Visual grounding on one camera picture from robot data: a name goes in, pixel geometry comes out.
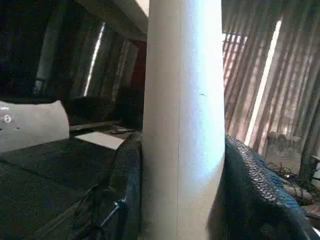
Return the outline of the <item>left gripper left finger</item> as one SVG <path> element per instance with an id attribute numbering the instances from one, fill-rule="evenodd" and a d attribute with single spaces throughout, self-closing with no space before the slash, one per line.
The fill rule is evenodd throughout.
<path id="1" fill-rule="evenodd" d="M 137 240 L 141 223 L 141 134 L 130 134 L 113 155 L 108 186 L 99 194 L 96 240 Z"/>

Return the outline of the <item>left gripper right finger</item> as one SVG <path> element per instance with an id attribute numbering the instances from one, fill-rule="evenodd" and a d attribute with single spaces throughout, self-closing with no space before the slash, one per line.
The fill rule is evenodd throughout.
<path id="1" fill-rule="evenodd" d="M 320 238 L 262 156 L 230 135 L 225 137 L 223 171 L 206 229 L 210 240 Z"/>

